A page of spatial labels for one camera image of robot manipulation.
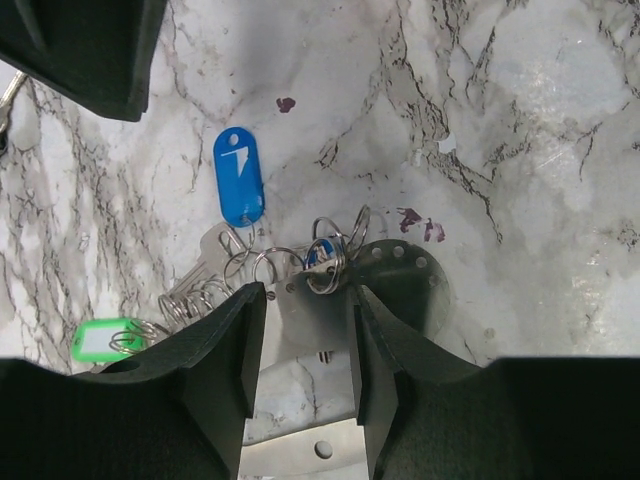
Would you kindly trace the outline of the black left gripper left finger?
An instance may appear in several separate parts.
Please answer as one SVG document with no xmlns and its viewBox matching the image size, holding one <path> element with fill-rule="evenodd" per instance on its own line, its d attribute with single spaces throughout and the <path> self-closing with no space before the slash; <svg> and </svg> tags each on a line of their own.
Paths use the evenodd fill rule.
<svg viewBox="0 0 640 480">
<path fill-rule="evenodd" d="M 98 373 L 1 363 L 5 479 L 233 479 L 255 404 L 267 299 L 208 316 Z"/>
</svg>

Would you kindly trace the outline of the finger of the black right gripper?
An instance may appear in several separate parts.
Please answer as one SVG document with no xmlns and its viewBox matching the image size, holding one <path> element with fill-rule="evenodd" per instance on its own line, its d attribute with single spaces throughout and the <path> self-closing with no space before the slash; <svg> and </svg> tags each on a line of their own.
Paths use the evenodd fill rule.
<svg viewBox="0 0 640 480">
<path fill-rule="evenodd" d="M 7 0 L 1 60 L 94 114 L 138 122 L 167 3 Z"/>
</svg>

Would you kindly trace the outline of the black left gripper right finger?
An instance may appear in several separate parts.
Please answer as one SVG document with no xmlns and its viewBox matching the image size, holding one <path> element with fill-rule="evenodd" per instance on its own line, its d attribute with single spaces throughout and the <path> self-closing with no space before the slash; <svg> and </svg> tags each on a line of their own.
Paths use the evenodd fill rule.
<svg viewBox="0 0 640 480">
<path fill-rule="evenodd" d="M 373 479 L 635 479 L 639 362 L 473 365 L 352 289 L 357 422 Z"/>
</svg>

